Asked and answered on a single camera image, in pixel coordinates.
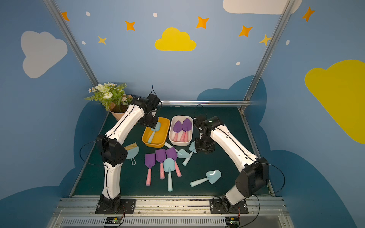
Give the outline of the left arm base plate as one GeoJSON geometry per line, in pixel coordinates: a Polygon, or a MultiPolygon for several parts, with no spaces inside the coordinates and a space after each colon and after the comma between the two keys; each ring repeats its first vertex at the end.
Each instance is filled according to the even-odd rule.
{"type": "Polygon", "coordinates": [[[95,214],[133,214],[136,207],[135,199],[100,199],[95,214]]]}

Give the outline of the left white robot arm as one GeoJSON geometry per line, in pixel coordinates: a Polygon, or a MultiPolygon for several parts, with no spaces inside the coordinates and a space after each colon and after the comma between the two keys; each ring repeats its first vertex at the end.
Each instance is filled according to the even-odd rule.
{"type": "Polygon", "coordinates": [[[123,147],[123,143],[137,123],[150,128],[157,125],[156,112],[160,102],[155,94],[146,98],[134,97],[116,125],[97,137],[105,171],[104,188],[99,202],[113,212],[118,211],[120,207],[120,174],[122,164],[127,158],[127,149],[123,147]]]}

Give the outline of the circuit board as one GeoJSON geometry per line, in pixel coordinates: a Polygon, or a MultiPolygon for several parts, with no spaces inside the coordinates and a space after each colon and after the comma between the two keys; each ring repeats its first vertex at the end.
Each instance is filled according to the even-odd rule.
{"type": "Polygon", "coordinates": [[[104,223],[105,227],[118,227],[123,223],[122,217],[107,217],[104,223]]]}
{"type": "Polygon", "coordinates": [[[239,217],[225,217],[225,228],[238,228],[239,226],[239,217]]]}

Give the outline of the blue round shovel centre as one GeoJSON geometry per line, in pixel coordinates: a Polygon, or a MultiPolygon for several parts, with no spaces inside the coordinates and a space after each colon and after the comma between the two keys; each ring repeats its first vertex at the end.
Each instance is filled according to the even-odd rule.
{"type": "Polygon", "coordinates": [[[163,163],[164,171],[168,173],[168,191],[173,191],[173,181],[171,173],[175,170],[175,163],[173,159],[167,158],[163,163]]]}

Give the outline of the blue toy brush scoop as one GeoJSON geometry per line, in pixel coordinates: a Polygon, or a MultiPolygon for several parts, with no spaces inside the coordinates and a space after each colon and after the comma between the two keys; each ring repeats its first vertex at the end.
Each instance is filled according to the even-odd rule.
{"type": "Polygon", "coordinates": [[[137,145],[137,143],[132,143],[128,146],[124,147],[127,150],[127,160],[130,160],[132,165],[136,165],[136,160],[135,157],[138,155],[139,153],[139,147],[137,145]]]}

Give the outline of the blue shovel under purple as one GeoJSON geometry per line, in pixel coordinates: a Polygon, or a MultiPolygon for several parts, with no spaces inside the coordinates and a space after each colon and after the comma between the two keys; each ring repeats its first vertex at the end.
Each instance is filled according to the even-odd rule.
{"type": "MultiPolygon", "coordinates": [[[[164,143],[164,146],[166,146],[169,149],[170,148],[173,148],[173,146],[170,145],[167,142],[164,143]]],[[[184,150],[184,149],[180,149],[180,150],[175,149],[175,150],[177,152],[177,157],[178,158],[186,159],[186,158],[188,158],[190,156],[190,154],[186,150],[184,150]]]]}

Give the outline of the white plastic storage box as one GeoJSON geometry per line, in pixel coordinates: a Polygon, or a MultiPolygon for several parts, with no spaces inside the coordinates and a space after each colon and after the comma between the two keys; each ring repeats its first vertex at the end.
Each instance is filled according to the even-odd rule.
{"type": "MultiPolygon", "coordinates": [[[[181,138],[182,134],[183,134],[183,130],[179,133],[179,138],[181,138]]],[[[170,142],[172,143],[172,145],[177,145],[177,146],[187,146],[191,143],[191,141],[193,140],[193,119],[190,117],[190,116],[174,116],[171,120],[171,126],[170,126],[170,132],[169,132],[169,135],[168,135],[168,138],[170,140],[170,142]],[[175,132],[173,131],[173,127],[175,125],[175,123],[177,121],[181,121],[181,123],[183,124],[183,121],[186,119],[186,118],[189,118],[192,122],[192,129],[188,132],[188,141],[187,142],[175,142],[173,141],[173,138],[174,138],[174,135],[175,135],[175,132]]]]}

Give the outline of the purple pointed shovel pink handle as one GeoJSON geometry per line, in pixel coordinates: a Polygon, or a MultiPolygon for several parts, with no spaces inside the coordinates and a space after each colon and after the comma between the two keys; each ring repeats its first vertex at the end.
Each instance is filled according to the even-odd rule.
{"type": "Polygon", "coordinates": [[[173,131],[175,132],[173,141],[178,142],[180,140],[179,133],[182,131],[182,123],[181,121],[177,121],[173,127],[173,131]]]}

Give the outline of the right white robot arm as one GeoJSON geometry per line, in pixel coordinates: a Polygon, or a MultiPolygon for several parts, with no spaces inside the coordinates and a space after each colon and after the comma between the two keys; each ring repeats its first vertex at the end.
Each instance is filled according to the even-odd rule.
{"type": "Polygon", "coordinates": [[[218,117],[208,119],[199,115],[194,117],[194,126],[200,134],[195,139],[196,151],[212,153],[218,144],[240,172],[235,185],[223,197],[223,203],[227,208],[237,205],[268,185],[269,162],[247,150],[218,117]]]}

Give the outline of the blue pointed shovel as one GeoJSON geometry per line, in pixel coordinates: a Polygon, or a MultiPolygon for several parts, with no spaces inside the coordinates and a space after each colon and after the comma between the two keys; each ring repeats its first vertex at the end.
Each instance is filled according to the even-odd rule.
{"type": "Polygon", "coordinates": [[[206,177],[199,179],[199,180],[195,180],[190,182],[190,186],[191,187],[195,187],[197,185],[200,185],[206,181],[208,181],[210,184],[214,184],[216,183],[219,179],[221,178],[221,171],[219,170],[215,170],[215,171],[208,171],[206,173],[206,177]]]}

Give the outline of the potted artificial flower plant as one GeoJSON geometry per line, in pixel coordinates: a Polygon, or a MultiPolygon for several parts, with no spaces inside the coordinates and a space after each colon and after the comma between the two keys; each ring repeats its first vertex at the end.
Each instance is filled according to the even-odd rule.
{"type": "Polygon", "coordinates": [[[125,93],[124,89],[126,87],[126,83],[119,85],[110,82],[98,84],[97,86],[89,88],[89,93],[93,93],[93,95],[86,97],[85,100],[100,102],[102,106],[119,121],[124,116],[133,100],[132,95],[125,93]]]}

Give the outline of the yellow plastic storage box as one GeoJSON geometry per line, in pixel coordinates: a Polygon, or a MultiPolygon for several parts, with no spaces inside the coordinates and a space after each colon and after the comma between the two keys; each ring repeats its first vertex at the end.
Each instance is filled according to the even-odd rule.
{"type": "Polygon", "coordinates": [[[153,131],[150,127],[145,128],[144,134],[142,136],[142,142],[147,147],[162,148],[164,146],[164,143],[166,142],[171,122],[168,118],[164,117],[160,117],[158,122],[161,124],[160,130],[155,132],[151,142],[149,142],[148,140],[152,135],[153,131]]]}

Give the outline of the right circuit board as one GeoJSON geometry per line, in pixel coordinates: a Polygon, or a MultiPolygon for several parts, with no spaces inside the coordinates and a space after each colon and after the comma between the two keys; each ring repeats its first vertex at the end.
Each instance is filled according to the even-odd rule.
{"type": "Polygon", "coordinates": [[[225,228],[238,228],[239,226],[239,217],[225,217],[225,228]]]}

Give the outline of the left circuit board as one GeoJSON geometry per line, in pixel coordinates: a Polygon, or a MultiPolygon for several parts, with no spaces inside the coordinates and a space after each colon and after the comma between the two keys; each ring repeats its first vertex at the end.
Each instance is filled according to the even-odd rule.
{"type": "Polygon", "coordinates": [[[122,217],[107,217],[104,223],[105,227],[118,227],[123,223],[122,217]]]}

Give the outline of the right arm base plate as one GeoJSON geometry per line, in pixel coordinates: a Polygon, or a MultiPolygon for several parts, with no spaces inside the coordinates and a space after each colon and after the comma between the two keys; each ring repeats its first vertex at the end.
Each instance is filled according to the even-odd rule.
{"type": "Polygon", "coordinates": [[[248,206],[246,200],[233,205],[226,198],[213,197],[209,200],[211,214],[248,214],[248,206]]]}

